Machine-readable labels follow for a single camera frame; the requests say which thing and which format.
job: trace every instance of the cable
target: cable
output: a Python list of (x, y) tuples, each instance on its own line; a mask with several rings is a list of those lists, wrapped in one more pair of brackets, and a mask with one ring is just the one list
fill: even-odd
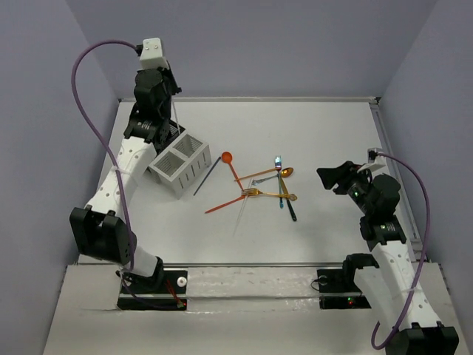
[[(105, 148), (108, 156), (110, 157), (110, 160), (112, 161), (113, 166), (115, 166), (117, 168), (115, 170), (115, 173), (117, 174), (118, 190), (120, 191), (120, 201), (121, 201), (121, 206), (123, 208), (123, 214), (124, 214), (124, 217), (125, 217), (125, 224), (126, 224), (126, 231), (128, 232), (129, 246), (130, 246), (130, 250), (134, 251), (135, 242), (133, 240), (132, 226), (130, 224), (130, 215), (129, 215), (129, 212), (128, 212), (128, 206), (126, 205), (125, 189), (123, 187), (123, 180), (121, 178), (121, 173), (119, 171), (119, 166), (118, 166), (118, 163), (117, 163), (117, 159), (113, 155), (113, 152), (110, 149), (109, 144), (106, 142), (106, 139), (102, 136), (102, 134), (95, 127), (92, 120), (87, 115), (84, 107), (82, 106), (81, 100), (79, 98), (79, 94), (77, 92), (77, 85), (76, 85), (76, 80), (75, 80), (75, 77), (77, 75), (77, 69), (79, 68), (79, 64), (82, 62), (82, 59), (84, 59), (84, 57), (89, 52), (93, 51), (95, 48), (103, 46), (105, 44), (121, 44), (123, 46), (130, 47), (133, 50), (136, 50), (135, 45), (133, 45), (133, 44), (127, 42), (127, 41), (121, 41), (121, 40), (117, 40), (117, 39), (109, 39), (109, 40), (105, 40), (105, 41), (100, 41), (96, 44), (93, 44), (92, 46), (89, 46), (75, 60), (74, 66), (72, 67), (72, 73), (71, 73), (71, 87), (72, 87), (72, 94), (74, 95), (75, 103), (77, 104), (77, 107), (79, 108), (79, 111), (81, 111), (82, 117), (84, 117), (84, 120), (89, 125), (90, 129), (94, 132), (95, 136), (98, 138), (98, 140), (101, 142), (102, 146)], [(135, 256), (134, 256), (134, 252), (131, 252), (130, 253), (130, 268), (129, 268), (129, 270), (132, 271), (134, 267), (135, 267)]]
[(174, 110), (174, 118), (176, 118), (177, 133), (180, 134), (180, 126), (179, 126), (179, 120), (177, 119), (176, 105), (174, 104), (174, 101), (172, 101), (171, 103), (172, 103), (172, 109)]
[(429, 242), (430, 201), (429, 201), (429, 195), (427, 194), (426, 187), (423, 184), (423, 181), (422, 181), (421, 177), (418, 175), (417, 172), (415, 172), (415, 170), (411, 166), (409, 166), (407, 163), (404, 163), (402, 160), (397, 159), (397, 158), (393, 157), (392, 155), (389, 155), (389, 154), (386, 154), (386, 153), (379, 152), (379, 153), (377, 153), (377, 155), (380, 155), (381, 157), (392, 159), (392, 160), (398, 162), (399, 164), (403, 165), (406, 169), (408, 169), (415, 176), (415, 178), (417, 179), (417, 181), (421, 185), (423, 197), (426, 201), (426, 229), (425, 229), (425, 232), (423, 234), (423, 246), (422, 246), (422, 252), (421, 252), (421, 260), (419, 261), (419, 265), (418, 265), (417, 270), (415, 271), (415, 274), (414, 274), (414, 280), (412, 281), (411, 291), (407, 295), (406, 303), (404, 304), (404, 307), (402, 308), (402, 312), (399, 315), (398, 321), (396, 322), (394, 327), (392, 327), (392, 330), (389, 333), (389, 335), (387, 336), (387, 338), (380, 345), (375, 344), (376, 334), (378, 333), (378, 329), (379, 329), (379, 325), (380, 325), (379, 322), (376, 323), (375, 329), (372, 331), (371, 346), (376, 350), (381, 350), (381, 349), (386, 347), (386, 345), (392, 340), (392, 338), (395, 336), (395, 334), (399, 331), (399, 327), (401, 326), (401, 323), (403, 322), (403, 320), (404, 320), (404, 318), (407, 314), (407, 311), (409, 310), (409, 307), (410, 307), (411, 302), (412, 302), (412, 298), (414, 297), (415, 288), (417, 287), (417, 284), (419, 282), (419, 278), (421, 277), (423, 261), (425, 260), (426, 253), (427, 253), (427, 243)]

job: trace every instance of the white mount block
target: white mount block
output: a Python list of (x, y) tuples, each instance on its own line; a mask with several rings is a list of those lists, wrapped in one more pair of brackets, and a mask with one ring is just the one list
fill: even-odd
[(140, 56), (143, 69), (169, 69), (168, 61), (164, 56), (163, 44), (159, 38), (149, 38), (143, 41), (143, 51)]

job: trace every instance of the orange spoon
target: orange spoon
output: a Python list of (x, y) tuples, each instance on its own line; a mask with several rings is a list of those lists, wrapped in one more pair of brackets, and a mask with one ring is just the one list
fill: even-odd
[(228, 164), (228, 166), (230, 166), (230, 170), (232, 172), (232, 174), (234, 175), (240, 189), (243, 191), (243, 185), (242, 183), (240, 183), (239, 181), (239, 178), (238, 178), (238, 175), (237, 175), (237, 172), (235, 172), (235, 169), (234, 169), (234, 166), (231, 165), (231, 161), (234, 159), (234, 157), (231, 156), (231, 153), (230, 152), (223, 152), (222, 153), (222, 161), (226, 164)]

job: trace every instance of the screw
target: screw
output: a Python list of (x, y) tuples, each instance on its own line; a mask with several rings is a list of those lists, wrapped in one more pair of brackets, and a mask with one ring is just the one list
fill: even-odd
[(177, 285), (179, 287), (184, 287), (185, 285), (187, 285), (187, 279), (185, 277), (179, 277), (177, 279)]

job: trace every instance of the white base platform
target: white base platform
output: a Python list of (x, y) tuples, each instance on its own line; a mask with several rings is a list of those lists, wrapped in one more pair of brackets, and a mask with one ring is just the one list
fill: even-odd
[[(283, 166), (295, 169), (285, 182), (299, 197), (293, 203), (298, 221), (272, 197), (250, 199), (236, 233), (242, 202), (204, 214), (239, 196), (224, 163), (195, 197), (206, 171), (180, 200), (145, 174), (130, 206), (132, 229), (145, 250), (165, 263), (326, 263), (367, 252), (358, 226), (362, 213), (348, 197), (324, 190), (316, 169), (346, 160), (365, 163), (367, 149), (381, 146), (368, 103), (178, 101), (176, 107), (180, 124), (210, 144), (213, 159), (232, 153), (239, 175), (270, 169), (274, 156), (281, 155)], [(112, 150), (120, 146), (131, 108), (132, 103), (120, 104)], [(107, 159), (103, 176), (109, 168)], [(381, 172), (389, 173), (387, 168)], [(258, 188), (278, 191), (276, 180)], [(399, 212), (407, 237), (412, 237), (401, 207)], [(79, 262), (97, 260), (81, 256)]]
[[(44, 355), (379, 355), (371, 310), (319, 309), (314, 268), (191, 268), (188, 311), (120, 311), (115, 266), (70, 266)], [(423, 289), (469, 352), (437, 264)], [(378, 333), (378, 342), (385, 336)]]

